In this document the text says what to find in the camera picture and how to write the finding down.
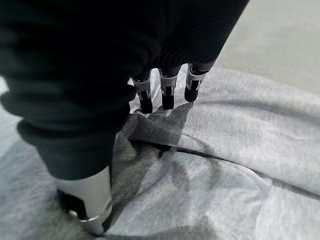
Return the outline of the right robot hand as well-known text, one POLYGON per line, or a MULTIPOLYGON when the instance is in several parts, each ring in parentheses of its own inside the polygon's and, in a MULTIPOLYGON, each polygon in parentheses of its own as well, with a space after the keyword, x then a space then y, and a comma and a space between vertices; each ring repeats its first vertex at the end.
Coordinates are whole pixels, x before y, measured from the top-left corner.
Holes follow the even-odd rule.
POLYGON ((130 101, 153 110, 150 73, 158 69, 162 107, 174 107, 179 70, 184 97, 197 99, 247 6, 246 0, 3 0, 0 101, 21 117, 57 184, 62 206, 102 235, 112 213, 113 148, 130 101))

